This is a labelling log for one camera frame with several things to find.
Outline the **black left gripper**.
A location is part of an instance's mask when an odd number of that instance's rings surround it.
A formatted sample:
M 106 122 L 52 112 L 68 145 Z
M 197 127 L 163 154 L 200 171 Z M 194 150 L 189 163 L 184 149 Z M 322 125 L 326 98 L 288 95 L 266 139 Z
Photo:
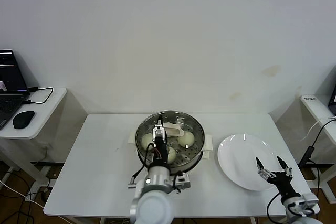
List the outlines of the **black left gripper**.
M 157 158 L 159 158 L 162 162 L 167 163 L 168 160 L 168 149 L 166 139 L 166 131 L 164 128 L 163 116 L 160 114 L 158 117 L 158 127 L 154 127 L 153 131 L 153 138 L 155 138 L 155 149 Z

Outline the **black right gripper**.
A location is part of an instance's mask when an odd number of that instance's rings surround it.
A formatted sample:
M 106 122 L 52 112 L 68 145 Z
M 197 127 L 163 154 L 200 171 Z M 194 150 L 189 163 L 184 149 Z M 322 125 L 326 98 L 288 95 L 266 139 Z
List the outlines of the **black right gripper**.
M 275 185 L 278 189 L 281 200 L 287 200 L 293 197 L 300 197 L 301 195 L 294 190 L 291 185 L 292 181 L 292 168 L 287 165 L 287 163 L 277 156 L 277 160 L 284 172 L 271 172 L 265 169 L 262 162 L 258 157 L 256 157 L 256 163 L 258 168 L 258 174 L 268 183 Z

